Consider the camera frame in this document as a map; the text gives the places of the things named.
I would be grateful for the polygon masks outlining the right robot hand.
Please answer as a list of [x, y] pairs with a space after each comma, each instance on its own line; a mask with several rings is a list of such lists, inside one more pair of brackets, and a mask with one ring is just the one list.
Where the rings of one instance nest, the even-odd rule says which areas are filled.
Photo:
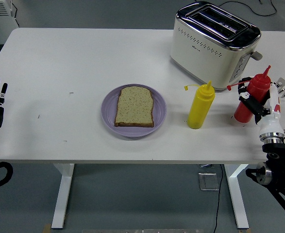
[[238, 83], [240, 103], [255, 116], [255, 123], [260, 127], [259, 138], [262, 142], [266, 144], [268, 140], [283, 141], [284, 130], [280, 124], [281, 107], [276, 85], [270, 83], [263, 100], [258, 101], [245, 86], [245, 83], [251, 80], [251, 78], [245, 78]]

